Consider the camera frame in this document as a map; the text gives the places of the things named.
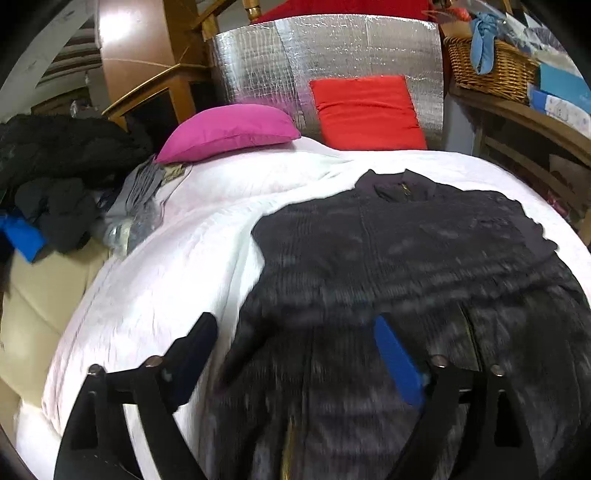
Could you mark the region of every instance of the ceiling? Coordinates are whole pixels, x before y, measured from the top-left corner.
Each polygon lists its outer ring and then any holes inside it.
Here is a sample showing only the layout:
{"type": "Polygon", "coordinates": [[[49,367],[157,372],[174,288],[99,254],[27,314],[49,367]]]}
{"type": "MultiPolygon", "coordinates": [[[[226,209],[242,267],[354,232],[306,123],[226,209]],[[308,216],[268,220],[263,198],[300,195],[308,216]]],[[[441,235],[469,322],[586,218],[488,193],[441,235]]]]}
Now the ceiling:
{"type": "Polygon", "coordinates": [[[97,69],[102,65],[95,40],[95,20],[88,19],[53,59],[38,85],[75,72],[97,69]]]}

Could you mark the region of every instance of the metal rivet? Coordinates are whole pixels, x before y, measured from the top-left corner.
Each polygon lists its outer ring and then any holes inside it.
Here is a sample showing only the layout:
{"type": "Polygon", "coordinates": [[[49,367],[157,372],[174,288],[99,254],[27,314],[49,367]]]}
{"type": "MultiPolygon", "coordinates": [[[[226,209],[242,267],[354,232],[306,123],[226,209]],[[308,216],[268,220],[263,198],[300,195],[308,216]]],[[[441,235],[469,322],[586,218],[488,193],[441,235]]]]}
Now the metal rivet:
{"type": "Polygon", "coordinates": [[[102,368],[102,366],[100,366],[99,364],[93,364],[90,367],[88,367],[88,374],[92,375],[93,377],[96,377],[98,374],[104,371],[105,369],[102,368]]]}
{"type": "Polygon", "coordinates": [[[497,364],[491,366],[491,373],[497,377],[505,375],[505,371],[497,364]]]}
{"type": "Polygon", "coordinates": [[[144,362],[145,367],[157,367],[162,364],[162,357],[159,355],[152,355],[144,362]]]}
{"type": "Polygon", "coordinates": [[[431,363],[439,368],[445,368],[449,365],[447,358],[445,358],[443,355],[433,355],[431,357],[431,363]]]}

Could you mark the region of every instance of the blue object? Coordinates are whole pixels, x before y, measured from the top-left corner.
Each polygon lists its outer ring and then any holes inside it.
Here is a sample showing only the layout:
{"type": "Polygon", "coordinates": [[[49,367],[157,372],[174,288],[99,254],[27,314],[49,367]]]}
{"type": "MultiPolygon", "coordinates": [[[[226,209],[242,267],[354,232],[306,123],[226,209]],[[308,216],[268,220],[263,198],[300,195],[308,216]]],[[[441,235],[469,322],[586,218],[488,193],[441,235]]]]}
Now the blue object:
{"type": "Polygon", "coordinates": [[[496,17],[492,14],[476,14],[470,22],[472,46],[470,62],[478,75],[490,73],[495,65],[496,17]]]}
{"type": "Polygon", "coordinates": [[[425,403],[423,377],[382,316],[375,319],[374,338],[402,399],[415,408],[422,408],[425,403]]]}
{"type": "Polygon", "coordinates": [[[537,110],[543,114],[546,113],[546,99],[548,98],[548,94],[544,92],[540,92],[537,89],[530,90],[530,107],[534,110],[537,110]]]}
{"type": "Polygon", "coordinates": [[[0,229],[6,235],[9,242],[30,263],[46,244],[41,232],[29,225],[24,218],[13,216],[0,217],[0,229]]]}
{"type": "Polygon", "coordinates": [[[540,64],[540,90],[591,113],[591,90],[581,77],[542,63],[540,64]]]}

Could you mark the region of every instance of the box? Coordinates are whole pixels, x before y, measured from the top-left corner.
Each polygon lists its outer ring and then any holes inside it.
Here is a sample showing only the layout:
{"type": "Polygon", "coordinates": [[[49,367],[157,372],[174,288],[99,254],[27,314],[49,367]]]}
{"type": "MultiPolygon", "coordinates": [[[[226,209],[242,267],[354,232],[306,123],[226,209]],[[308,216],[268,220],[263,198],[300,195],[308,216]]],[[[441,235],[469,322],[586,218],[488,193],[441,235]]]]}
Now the box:
{"type": "Polygon", "coordinates": [[[591,113],[591,90],[581,77],[546,63],[540,65],[540,90],[562,98],[591,113]]]}
{"type": "Polygon", "coordinates": [[[455,21],[439,24],[444,37],[471,37],[472,30],[469,22],[455,21]]]}
{"type": "Polygon", "coordinates": [[[531,89],[528,94],[530,97],[530,107],[545,115],[548,115],[587,138],[591,138],[591,115],[582,108],[554,95],[548,95],[536,89],[531,89]]]}

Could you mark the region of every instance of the wooden furniture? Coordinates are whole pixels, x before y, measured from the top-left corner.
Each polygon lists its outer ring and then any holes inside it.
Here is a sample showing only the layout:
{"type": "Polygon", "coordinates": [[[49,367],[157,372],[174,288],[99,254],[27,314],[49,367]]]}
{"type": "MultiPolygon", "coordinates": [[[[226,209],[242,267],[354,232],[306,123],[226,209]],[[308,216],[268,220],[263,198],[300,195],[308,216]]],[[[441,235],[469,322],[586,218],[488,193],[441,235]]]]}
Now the wooden furniture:
{"type": "MultiPolygon", "coordinates": [[[[204,39],[235,1],[217,0],[199,15],[195,0],[101,0],[100,55],[113,102],[103,114],[124,128],[136,117],[159,149],[178,124],[216,106],[204,39]]],[[[250,20],[261,14],[258,0],[243,4],[250,20]]]]}
{"type": "MultiPolygon", "coordinates": [[[[203,13],[201,13],[191,24],[191,28],[203,34],[204,40],[209,40],[219,33],[219,26],[217,24],[217,17],[226,8],[232,5],[236,0],[216,0],[209,5],[203,13]]],[[[242,0],[244,10],[248,15],[250,22],[256,20],[261,16],[261,6],[259,0],[242,0]]]]}
{"type": "MultiPolygon", "coordinates": [[[[520,103],[466,90],[455,84],[451,85],[449,93],[464,105],[505,118],[546,137],[556,145],[564,148],[583,165],[591,168],[591,140],[568,125],[520,103]]],[[[490,160],[485,151],[487,148],[492,148],[509,157],[560,195],[571,208],[582,216],[583,220],[579,225],[579,237],[585,245],[591,243],[591,209],[587,204],[586,197],[583,198],[575,194],[548,170],[526,155],[486,135],[482,123],[480,123],[476,130],[472,154],[475,157],[490,160]]]]}
{"type": "Polygon", "coordinates": [[[123,128],[125,118],[132,115],[159,150],[180,123],[214,106],[217,100],[209,67],[179,63],[123,95],[103,115],[123,128]]]}
{"type": "Polygon", "coordinates": [[[31,107],[32,115],[70,115],[70,106],[74,100],[92,104],[88,87],[77,88],[45,100],[31,107]]]}

